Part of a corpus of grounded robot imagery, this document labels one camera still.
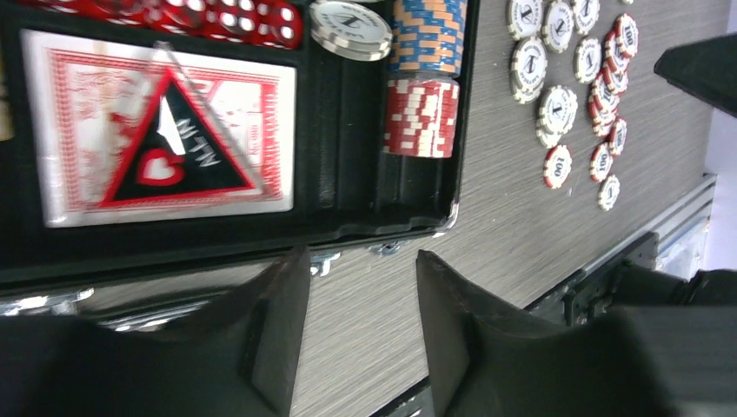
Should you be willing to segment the blue red chip stack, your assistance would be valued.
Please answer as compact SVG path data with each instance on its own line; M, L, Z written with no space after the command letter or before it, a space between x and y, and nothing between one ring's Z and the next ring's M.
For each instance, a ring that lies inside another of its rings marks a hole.
M383 151L442 159L453 154L466 1L395 1Z

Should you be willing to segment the clear all-in triangle button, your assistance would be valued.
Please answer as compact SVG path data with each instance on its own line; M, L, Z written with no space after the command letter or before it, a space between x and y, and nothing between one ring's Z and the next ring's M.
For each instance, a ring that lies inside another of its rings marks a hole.
M158 41L136 89L109 120L126 139L103 193L103 208L186 201L200 203L274 191L176 58Z

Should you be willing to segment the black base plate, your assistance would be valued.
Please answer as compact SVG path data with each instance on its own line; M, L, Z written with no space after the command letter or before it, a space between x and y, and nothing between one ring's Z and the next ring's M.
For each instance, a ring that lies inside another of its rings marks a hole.
M578 269L525 308L518 308L467 280L439 256L416 260L418 301L428 376L385 406L377 416L445 416L481 368L487 349L481 331L540 335L583 325L617 303L655 301L678 293L681 279L655 270L659 236L647 232L592 271Z

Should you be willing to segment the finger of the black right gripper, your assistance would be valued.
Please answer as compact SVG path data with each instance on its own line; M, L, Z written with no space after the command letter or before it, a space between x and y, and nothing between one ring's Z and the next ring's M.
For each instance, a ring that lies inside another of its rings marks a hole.
M736 35L683 44L663 52L654 73L674 87L736 116Z

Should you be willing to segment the black poker set case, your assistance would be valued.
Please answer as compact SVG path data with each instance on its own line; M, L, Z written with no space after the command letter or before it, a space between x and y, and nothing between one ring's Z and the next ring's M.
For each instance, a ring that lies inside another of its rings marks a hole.
M2 2L2 292L451 227L478 8Z

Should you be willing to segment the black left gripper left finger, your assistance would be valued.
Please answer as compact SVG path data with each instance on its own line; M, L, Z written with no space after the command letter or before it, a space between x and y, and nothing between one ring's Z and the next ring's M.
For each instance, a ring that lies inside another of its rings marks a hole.
M155 332L78 316L1 320L4 416L286 416L309 301L310 254Z

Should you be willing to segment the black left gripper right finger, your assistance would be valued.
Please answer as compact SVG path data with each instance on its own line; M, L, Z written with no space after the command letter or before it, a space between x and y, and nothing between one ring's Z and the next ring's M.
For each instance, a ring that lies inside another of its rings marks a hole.
M568 327L420 251L417 293L439 416L733 416L736 273L684 281L625 265L614 305Z

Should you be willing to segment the red playing card deck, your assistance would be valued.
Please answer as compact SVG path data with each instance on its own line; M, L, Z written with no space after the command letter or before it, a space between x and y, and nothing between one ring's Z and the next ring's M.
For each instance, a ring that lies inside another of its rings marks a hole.
M20 40L48 227L292 209L294 67L41 30Z

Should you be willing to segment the white poker chip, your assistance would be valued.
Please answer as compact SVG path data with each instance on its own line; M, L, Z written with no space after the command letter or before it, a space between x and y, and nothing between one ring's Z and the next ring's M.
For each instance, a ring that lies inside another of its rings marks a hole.
M621 183L616 175L607 176L601 183L597 202L603 211L611 210L619 197L621 192Z
M572 0L574 26L580 35L587 35L596 25L601 11L600 0Z
M542 40L537 36L517 43L510 63L510 90L519 104L536 100L543 88L548 57Z
M600 73L601 43L592 37L583 38L574 52L574 76L579 83L590 84Z
M376 62L389 55L392 31L378 13L348 1L314 1L309 6L310 35L340 57Z
M546 149L556 146L574 125L577 95L568 87L555 85L542 96L536 120L536 136Z
M536 35L541 29L542 0L508 0L508 32L515 41Z
M541 33L546 47L562 54L568 49L574 31L574 13L565 1L553 1L548 5Z

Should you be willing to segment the red dice in case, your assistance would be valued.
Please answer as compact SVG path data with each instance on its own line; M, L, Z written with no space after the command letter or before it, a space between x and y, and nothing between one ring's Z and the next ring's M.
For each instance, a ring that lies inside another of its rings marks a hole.
M231 43L295 50L299 9L288 1L20 1L20 5L101 22Z

